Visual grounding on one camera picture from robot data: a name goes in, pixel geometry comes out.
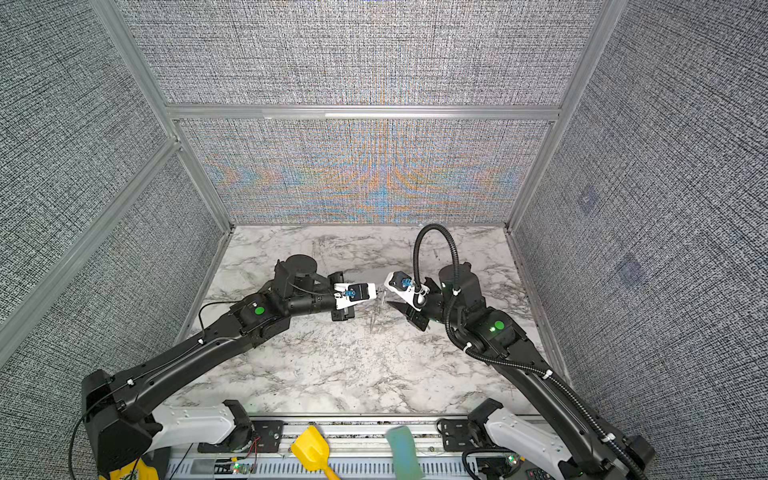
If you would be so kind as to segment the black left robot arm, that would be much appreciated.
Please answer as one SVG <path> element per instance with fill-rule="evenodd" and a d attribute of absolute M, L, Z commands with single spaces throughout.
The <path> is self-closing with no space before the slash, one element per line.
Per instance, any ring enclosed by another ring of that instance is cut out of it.
<path fill-rule="evenodd" d="M 84 428 L 99 475 L 133 466 L 146 453 L 183 443 L 239 449 L 254 437 L 237 400 L 176 414 L 165 401 L 218 365 L 289 329 L 295 317 L 327 312 L 335 322 L 354 317 L 355 306 L 377 296 L 372 283 L 322 276 L 314 258 L 280 260 L 259 290 L 236 301 L 197 334 L 134 367 L 111 374 L 98 369 L 81 383 Z"/>

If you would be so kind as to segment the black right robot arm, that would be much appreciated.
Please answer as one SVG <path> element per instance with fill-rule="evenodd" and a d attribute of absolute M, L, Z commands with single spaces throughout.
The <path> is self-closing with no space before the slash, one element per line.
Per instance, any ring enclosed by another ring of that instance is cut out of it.
<path fill-rule="evenodd" d="M 450 341 L 465 355 L 512 383 L 546 421 L 537 427 L 488 399 L 472 410 L 475 442 L 510 450 L 553 479 L 644 479 L 655 455 L 640 435 L 627 436 L 581 399 L 542 357 L 511 315 L 489 306 L 471 265 L 459 267 L 460 286 L 444 267 L 438 280 L 417 285 L 402 271 L 388 274 L 393 308 L 424 330 L 432 321 L 447 327 Z"/>

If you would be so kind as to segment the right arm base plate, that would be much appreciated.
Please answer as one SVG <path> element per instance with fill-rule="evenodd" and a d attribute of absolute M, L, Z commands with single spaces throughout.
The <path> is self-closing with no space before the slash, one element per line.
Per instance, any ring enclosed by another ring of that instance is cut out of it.
<path fill-rule="evenodd" d="M 436 429 L 446 452 L 464 452 L 488 446 L 481 426 L 466 417 L 439 418 L 436 421 Z"/>

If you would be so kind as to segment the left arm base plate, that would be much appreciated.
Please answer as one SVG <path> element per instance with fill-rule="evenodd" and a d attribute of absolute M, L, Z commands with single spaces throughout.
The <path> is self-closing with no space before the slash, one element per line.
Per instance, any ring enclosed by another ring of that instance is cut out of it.
<path fill-rule="evenodd" d="M 256 420 L 249 430 L 239 427 L 222 443 L 200 443 L 198 453 L 236 453 L 245 454 L 255 450 L 257 453 L 277 453 L 283 438 L 285 423 L 281 420 Z"/>

